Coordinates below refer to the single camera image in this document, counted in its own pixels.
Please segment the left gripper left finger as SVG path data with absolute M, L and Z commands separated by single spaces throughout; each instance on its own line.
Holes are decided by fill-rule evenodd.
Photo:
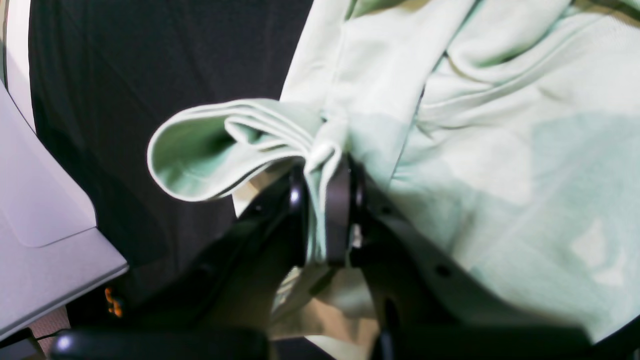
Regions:
M 258 194 L 176 281 L 124 315 L 55 338 L 53 360 L 271 360 L 275 293 L 306 259 L 303 163 Z

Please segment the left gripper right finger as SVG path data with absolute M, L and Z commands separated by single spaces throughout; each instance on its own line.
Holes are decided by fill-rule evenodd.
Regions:
M 585 331 L 519 310 L 423 237 L 343 155 L 326 195 L 327 263 L 360 269 L 381 328 L 373 360 L 585 360 Z

